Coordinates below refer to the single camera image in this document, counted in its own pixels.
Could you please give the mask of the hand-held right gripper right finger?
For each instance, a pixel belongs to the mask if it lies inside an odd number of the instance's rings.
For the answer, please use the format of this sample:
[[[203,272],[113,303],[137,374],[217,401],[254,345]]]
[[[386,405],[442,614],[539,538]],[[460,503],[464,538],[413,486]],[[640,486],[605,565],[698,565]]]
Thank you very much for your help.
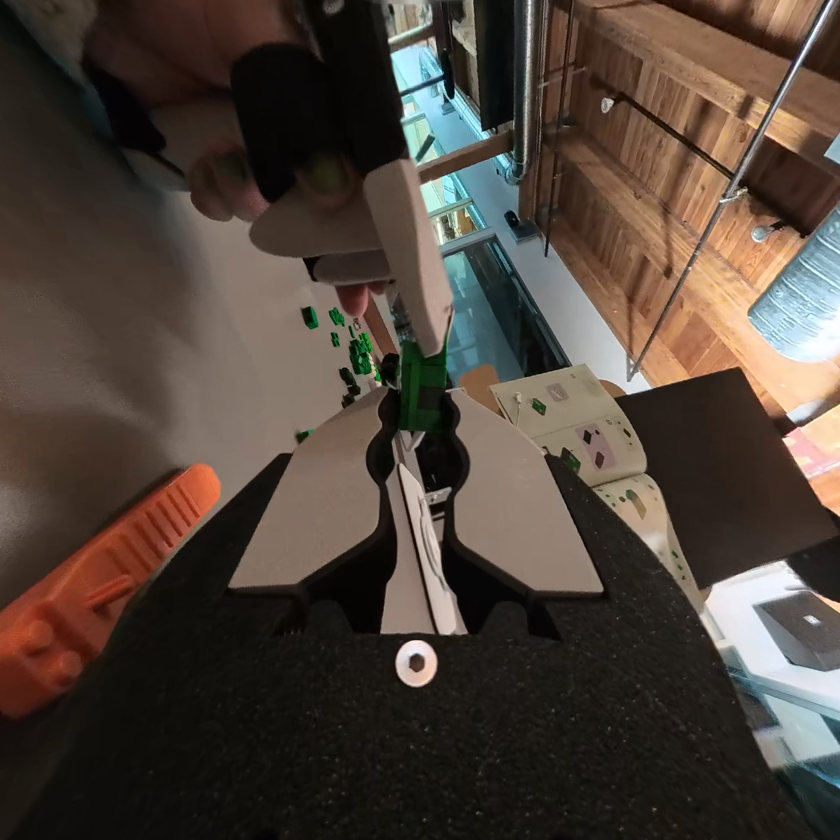
[[[525,598],[597,598],[604,586],[545,455],[462,391],[447,394],[464,467],[445,514],[444,557]]]

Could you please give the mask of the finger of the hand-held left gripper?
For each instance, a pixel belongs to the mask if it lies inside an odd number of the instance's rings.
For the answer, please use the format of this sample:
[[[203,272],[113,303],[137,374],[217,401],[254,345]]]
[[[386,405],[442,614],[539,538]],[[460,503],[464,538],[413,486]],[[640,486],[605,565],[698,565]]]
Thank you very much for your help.
[[[446,348],[454,295],[414,162],[384,164],[364,178],[363,191],[418,349],[424,358],[439,355]]]

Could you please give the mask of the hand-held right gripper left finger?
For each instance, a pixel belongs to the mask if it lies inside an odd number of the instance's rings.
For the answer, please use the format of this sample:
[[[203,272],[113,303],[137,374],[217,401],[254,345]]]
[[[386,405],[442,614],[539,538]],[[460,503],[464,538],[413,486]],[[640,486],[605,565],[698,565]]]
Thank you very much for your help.
[[[300,444],[229,582],[288,591],[373,537],[390,509],[399,399],[377,387]]]

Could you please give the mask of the green and white lego assembly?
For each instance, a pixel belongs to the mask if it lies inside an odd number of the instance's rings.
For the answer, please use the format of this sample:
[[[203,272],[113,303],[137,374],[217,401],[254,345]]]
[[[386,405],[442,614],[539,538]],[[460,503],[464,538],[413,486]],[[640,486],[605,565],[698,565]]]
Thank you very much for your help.
[[[425,357],[417,342],[404,342],[400,364],[400,431],[412,434],[446,431],[443,400],[448,384],[446,348]]]

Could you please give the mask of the lego instruction book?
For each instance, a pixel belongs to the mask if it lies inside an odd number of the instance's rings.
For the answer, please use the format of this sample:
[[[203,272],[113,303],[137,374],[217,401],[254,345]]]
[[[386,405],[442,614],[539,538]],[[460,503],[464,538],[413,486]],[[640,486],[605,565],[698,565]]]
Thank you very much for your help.
[[[559,457],[647,545],[702,613],[704,598],[679,544],[642,442],[587,365],[491,385],[502,414]]]

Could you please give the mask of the pile of bright green lego pieces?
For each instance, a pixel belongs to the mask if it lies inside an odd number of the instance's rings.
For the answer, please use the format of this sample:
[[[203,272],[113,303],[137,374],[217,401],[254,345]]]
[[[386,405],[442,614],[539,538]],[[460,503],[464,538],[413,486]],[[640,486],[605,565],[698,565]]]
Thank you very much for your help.
[[[329,339],[334,349],[347,350],[350,369],[359,386],[362,380],[372,386],[382,386],[382,373],[375,361],[375,352],[371,336],[361,329],[358,319],[349,321],[344,313],[336,307],[328,310]]]

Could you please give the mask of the person's left hand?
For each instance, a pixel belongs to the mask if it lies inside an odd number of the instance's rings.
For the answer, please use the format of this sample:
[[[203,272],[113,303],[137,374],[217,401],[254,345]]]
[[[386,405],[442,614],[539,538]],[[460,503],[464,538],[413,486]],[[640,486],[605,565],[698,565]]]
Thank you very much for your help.
[[[101,4],[86,57],[155,109],[229,89],[236,61],[275,45],[312,47],[294,3],[116,1]],[[240,145],[208,140],[186,176],[196,210],[216,222],[255,221],[269,204],[245,167]]]

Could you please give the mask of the white book stand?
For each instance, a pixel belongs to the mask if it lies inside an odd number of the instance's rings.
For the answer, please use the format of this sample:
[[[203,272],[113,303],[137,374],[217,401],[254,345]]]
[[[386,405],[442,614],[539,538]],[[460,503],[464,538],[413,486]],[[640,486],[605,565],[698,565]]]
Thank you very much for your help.
[[[457,596],[443,569],[446,505],[453,493],[444,480],[453,477],[453,465],[435,437],[424,445],[426,436],[425,432],[396,431],[395,473],[433,632],[465,635]]]

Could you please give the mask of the black backdrop panel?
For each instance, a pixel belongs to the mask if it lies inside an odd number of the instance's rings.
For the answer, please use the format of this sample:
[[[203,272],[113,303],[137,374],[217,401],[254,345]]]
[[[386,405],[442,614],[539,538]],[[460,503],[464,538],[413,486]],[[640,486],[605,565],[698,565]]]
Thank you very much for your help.
[[[741,369],[620,396],[699,589],[785,561],[838,601],[838,516]]]

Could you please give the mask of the orange brick separator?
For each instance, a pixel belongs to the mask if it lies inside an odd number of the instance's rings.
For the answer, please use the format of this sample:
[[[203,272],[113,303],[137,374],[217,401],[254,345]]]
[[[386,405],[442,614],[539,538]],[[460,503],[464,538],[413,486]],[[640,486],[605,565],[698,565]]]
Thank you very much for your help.
[[[2,610],[2,716],[26,717],[78,682],[129,600],[189,540],[220,492],[210,466],[182,470]]]

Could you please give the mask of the silver air duct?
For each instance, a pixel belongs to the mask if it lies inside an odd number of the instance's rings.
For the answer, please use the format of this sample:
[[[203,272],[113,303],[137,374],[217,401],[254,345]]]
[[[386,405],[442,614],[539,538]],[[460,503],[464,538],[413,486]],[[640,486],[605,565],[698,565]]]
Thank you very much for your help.
[[[513,18],[513,121],[507,183],[519,186],[536,148],[540,69],[551,1],[515,1]]]

